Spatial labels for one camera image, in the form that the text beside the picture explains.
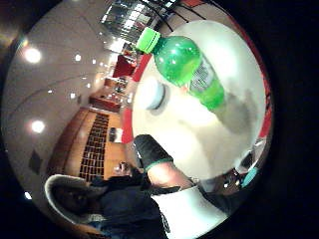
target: hand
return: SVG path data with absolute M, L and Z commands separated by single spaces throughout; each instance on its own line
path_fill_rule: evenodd
M 172 162 L 154 165 L 148 171 L 148 177 L 152 185 L 162 188 L 179 186 L 183 190 L 192 187 L 188 177 Z

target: white table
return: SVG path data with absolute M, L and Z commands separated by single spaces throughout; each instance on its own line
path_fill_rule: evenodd
M 258 138 L 265 111 L 261 70 L 247 44 L 220 23 L 194 21 L 171 35 L 190 37 L 201 48 L 229 97 L 211 113 L 164 80 L 151 58 L 134 98 L 134 135 L 151 134 L 187 176 L 210 179 L 238 164 Z M 165 96 L 149 111 L 143 85 L 151 78 L 165 84 Z

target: black sleeve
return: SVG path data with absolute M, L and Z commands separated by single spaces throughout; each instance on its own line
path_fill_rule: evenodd
M 139 222 L 139 230 L 129 235 L 130 239 L 167 239 L 161 219 L 144 220 Z
M 243 201 L 245 201 L 251 192 L 251 188 L 243 188 L 240 191 L 232 193 L 230 195 L 221 195 L 215 193 L 203 193 L 203 196 L 212 205 L 230 216 Z
M 133 144 L 138 155 L 138 163 L 145 172 L 157 163 L 173 162 L 172 157 L 149 134 L 136 136 Z
M 91 182 L 91 186 L 108 186 L 109 191 L 119 190 L 128 186 L 142 186 L 149 185 L 149 179 L 146 174 L 140 173 L 137 169 L 133 171 L 133 176 L 113 176 L 108 180 L 101 177 L 95 177 Z

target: ceiling light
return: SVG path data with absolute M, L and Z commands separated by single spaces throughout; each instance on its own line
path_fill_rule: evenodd
M 25 39 L 25 40 L 22 42 L 22 47 L 26 47 L 26 46 L 28 46 L 28 44 L 29 44 L 28 39 Z
M 35 121 L 33 121 L 32 124 L 31 124 L 31 129 L 32 129 L 32 131 L 33 131 L 33 132 L 36 132 L 36 133 L 41 133 L 41 132 L 43 132 L 44 128 L 45 128 L 45 125 L 44 125 L 44 123 L 43 123 L 42 121 L 40 121 L 40 120 L 35 120 Z
M 104 15 L 101 22 L 104 23 L 107 20 L 107 18 L 108 18 L 108 15 L 107 14 Z
M 24 193 L 24 196 L 25 196 L 28 200 L 31 200 L 31 199 L 32 199 L 32 197 L 31 197 L 31 195 L 30 195 L 29 192 L 25 192 L 25 193 Z
M 75 60 L 77 62 L 80 62 L 81 61 L 81 55 L 77 54 L 76 57 L 75 57 Z
M 38 49 L 29 48 L 25 52 L 25 58 L 30 63 L 38 63 L 41 60 L 41 53 Z

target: bottle label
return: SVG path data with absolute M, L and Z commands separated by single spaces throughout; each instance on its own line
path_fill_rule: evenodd
M 197 70 L 194 72 L 192 79 L 188 85 L 191 92 L 204 92 L 212 83 L 214 71 L 205 56 L 202 56 L 201 62 Z

